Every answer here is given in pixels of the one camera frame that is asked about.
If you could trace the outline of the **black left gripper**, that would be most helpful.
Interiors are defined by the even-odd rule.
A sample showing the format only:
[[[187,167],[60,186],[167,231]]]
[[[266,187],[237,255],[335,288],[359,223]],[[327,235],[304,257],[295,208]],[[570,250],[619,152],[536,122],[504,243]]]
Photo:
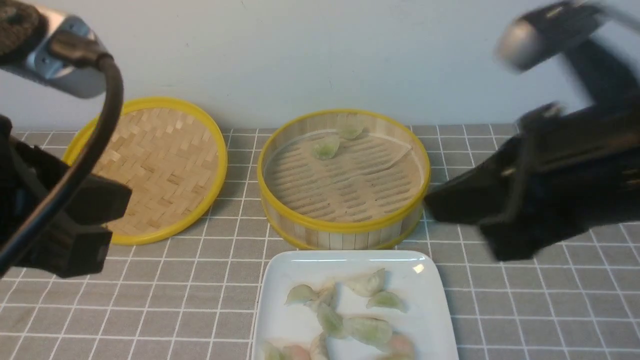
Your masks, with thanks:
[[[48,192],[70,166],[38,145],[11,137],[13,125],[8,117],[2,115],[0,122],[1,272],[16,266],[63,279],[101,273],[113,235],[102,225],[125,215],[132,189],[116,180],[89,175],[67,203],[65,212],[71,219],[53,223],[25,254],[7,254],[5,246],[41,202],[23,174],[34,175]]]

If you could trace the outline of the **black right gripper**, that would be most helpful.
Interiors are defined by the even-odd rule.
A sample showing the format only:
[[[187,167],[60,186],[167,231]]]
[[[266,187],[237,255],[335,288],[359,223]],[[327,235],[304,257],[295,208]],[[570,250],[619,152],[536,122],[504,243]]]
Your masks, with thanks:
[[[548,104],[518,136],[423,202],[440,223],[474,225],[498,262],[530,260],[589,228],[639,220],[639,104],[564,114]]]

